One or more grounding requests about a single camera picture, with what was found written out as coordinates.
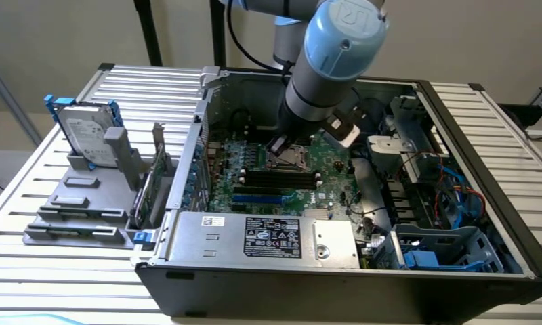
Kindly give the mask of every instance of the warning label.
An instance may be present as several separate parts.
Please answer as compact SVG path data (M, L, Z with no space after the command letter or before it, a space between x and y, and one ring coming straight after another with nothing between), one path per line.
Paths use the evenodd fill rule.
M298 220L246 218L242 253L248 257L300 259Z

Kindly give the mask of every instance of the black metal pole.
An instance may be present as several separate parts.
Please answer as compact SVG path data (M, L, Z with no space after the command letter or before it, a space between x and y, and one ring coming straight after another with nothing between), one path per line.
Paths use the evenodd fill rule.
M218 0L210 2L210 34L213 37L213 61L221 68L226 67L226 53L224 51L224 5Z
M151 19L150 0L134 0L134 8L141 20L143 43L146 44L147 60L150 66L162 66L158 40L155 37L154 20Z

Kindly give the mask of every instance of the aluminum table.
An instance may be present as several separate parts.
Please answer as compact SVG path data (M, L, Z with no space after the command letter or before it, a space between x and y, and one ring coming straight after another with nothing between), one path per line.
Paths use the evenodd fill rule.
M164 123L166 150L177 158L200 100L198 77L200 70L113 66L94 74L77 99L117 101L142 156L154 151L151 124ZM522 140L484 92L467 85L432 85L542 244L538 150ZM131 270L129 250L23 246L23 228L65 173L67 151L55 126L0 196L0 315L53 313L85 324L269 324L162 315ZM524 306L499 306L467 324L542 325L542 299Z

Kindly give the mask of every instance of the green circuit board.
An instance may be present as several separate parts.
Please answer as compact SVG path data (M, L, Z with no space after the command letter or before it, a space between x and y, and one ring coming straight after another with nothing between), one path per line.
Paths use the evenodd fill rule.
M213 185L209 197L209 212L249 213L265 215L302 215L304 209L327 209L329 219L348 220L345 200L353 197L356 184L353 170L349 169L348 155L337 152L320 137L314 137L309 146L298 146L304 152L304 169L280 171L281 173L320 173L321 184L314 190L281 189L281 204L233 202L233 187L240 187L240 170L246 167L253 171L272 170L264 144L248 143L241 139L225 139L221 150L213 159ZM244 205L244 210L232 207Z

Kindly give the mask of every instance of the robotic arm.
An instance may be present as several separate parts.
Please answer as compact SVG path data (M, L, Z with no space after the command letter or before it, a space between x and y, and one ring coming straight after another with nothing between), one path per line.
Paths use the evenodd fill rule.
M266 145L268 151L280 155L297 138L320 129L332 144L347 148L359 128L336 107L381 47L387 30L383 1L234 1L230 4L245 10L280 16L273 58L284 65L296 57L280 103L278 134Z

